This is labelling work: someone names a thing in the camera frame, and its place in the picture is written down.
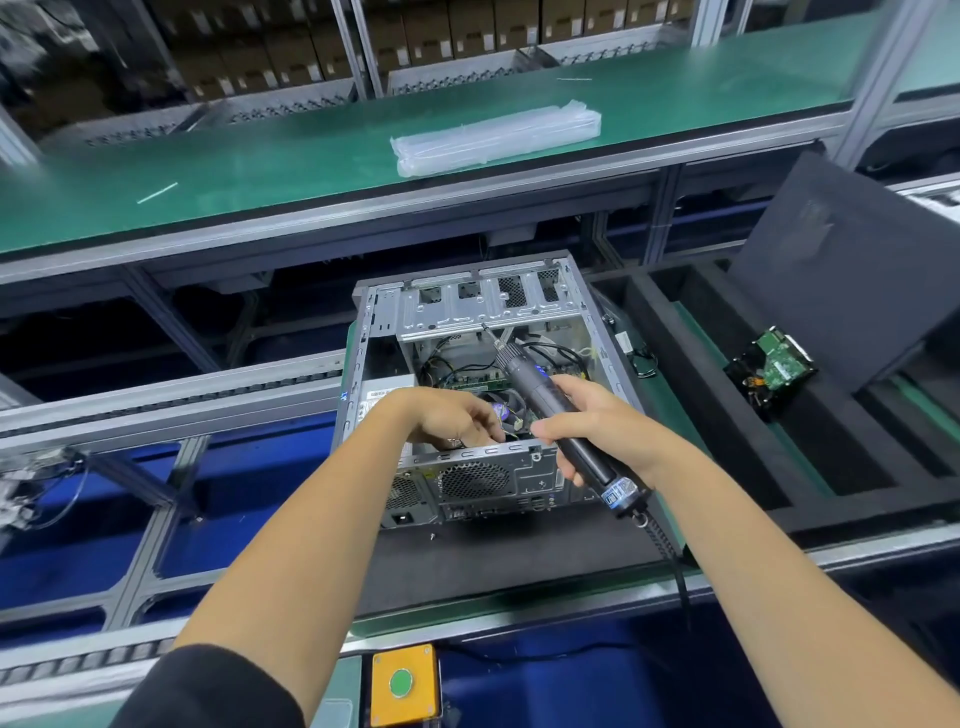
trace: blue label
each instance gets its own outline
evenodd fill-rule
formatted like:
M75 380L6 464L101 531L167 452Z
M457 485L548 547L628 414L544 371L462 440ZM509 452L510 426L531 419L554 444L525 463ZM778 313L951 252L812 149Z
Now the blue label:
M603 499L611 510L616 510L627 498L632 497L636 492L637 487L633 480L629 477L618 477L600 494L600 498Z

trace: screwdriver cord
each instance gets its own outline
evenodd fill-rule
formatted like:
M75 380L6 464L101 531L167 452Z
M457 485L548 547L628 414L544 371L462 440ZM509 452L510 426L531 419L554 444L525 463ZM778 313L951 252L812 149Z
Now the screwdriver cord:
M670 543L669 537L663 531L657 519L651 516L650 513L645 512L639 515L635 513L633 519L637 528L646 531L650 541L660 553L660 558L670 565L670 570L673 571L673 579L677 582L677 594L680 597L680 606L681 609L684 610L686 631L692 632L693 623L691 620L692 607L690 606L690 592L686 590L684 570L680 565L680 556L677 554L677 550L673 547L673 544Z

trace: sticker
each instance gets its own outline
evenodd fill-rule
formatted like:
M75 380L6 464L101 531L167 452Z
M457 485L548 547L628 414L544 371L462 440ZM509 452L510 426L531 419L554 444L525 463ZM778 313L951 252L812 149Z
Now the sticker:
M620 345L620 349L624 353L630 353L634 350L634 345L630 342L630 334L626 331L620 331L613 338L616 339L616 343Z
M636 483L629 477L618 477L607 489L600 494L600 498L611 510L616 510L627 498L637 493Z
M190 11L190 14L193 16L193 22L197 24L197 30L199 30L205 36L213 35L213 29L210 27L210 21L206 19L205 14L200 11Z
M243 14L244 20L247 21L247 25L254 29L260 27L260 18L256 14L256 10L253 9L253 5L245 5L240 9L240 12Z

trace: hand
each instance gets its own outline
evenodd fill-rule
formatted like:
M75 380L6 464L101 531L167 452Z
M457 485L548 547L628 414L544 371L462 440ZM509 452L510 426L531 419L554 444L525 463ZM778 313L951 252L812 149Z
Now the hand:
M580 412L564 412L530 426L530 431L548 445L564 437L586 438L625 463L652 488L656 487L660 466L674 455L683 456L687 448L696 450L596 382L570 375L554 375L553 380ZM584 479L559 450L557 465L567 480L583 487Z
M451 440L464 447L502 443L506 436L493 407L469 392L432 387L404 387L387 395L400 400L409 416L412 443L429 443L437 449L450 449Z

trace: black sleeve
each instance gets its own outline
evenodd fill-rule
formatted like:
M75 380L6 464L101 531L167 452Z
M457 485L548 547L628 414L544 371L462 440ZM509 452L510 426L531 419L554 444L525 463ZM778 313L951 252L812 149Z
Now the black sleeve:
M191 644L161 657L110 728L304 728L293 695L235 652Z

